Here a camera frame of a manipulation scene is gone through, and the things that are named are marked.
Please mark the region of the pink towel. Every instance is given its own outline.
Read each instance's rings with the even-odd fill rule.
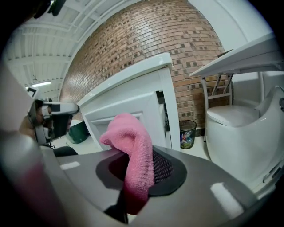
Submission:
[[[137,214],[148,200],[149,188],[154,185],[150,135],[136,117],[121,113],[110,122],[100,142],[129,155],[124,179],[126,209],[129,214]]]

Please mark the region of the black mesh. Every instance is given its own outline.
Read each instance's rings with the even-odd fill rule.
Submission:
[[[173,172],[172,164],[163,156],[153,151],[155,184],[168,178]]]

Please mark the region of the fluorescent light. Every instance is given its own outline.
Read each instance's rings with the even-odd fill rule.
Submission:
[[[46,82],[42,82],[42,83],[37,83],[37,84],[33,84],[31,85],[32,87],[40,87],[40,86],[44,86],[44,85],[48,85],[51,84],[50,81],[46,81]]]

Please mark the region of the white wall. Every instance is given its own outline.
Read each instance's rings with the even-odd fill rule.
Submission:
[[[262,15],[247,0],[188,0],[210,22],[225,51],[272,32]],[[279,73],[240,74],[233,77],[234,104],[256,106],[268,89],[281,82]]]

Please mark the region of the toilet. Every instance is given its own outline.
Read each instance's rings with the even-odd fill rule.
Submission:
[[[251,190],[274,178],[284,164],[284,90],[273,87],[256,108],[207,110],[206,141],[211,161]]]

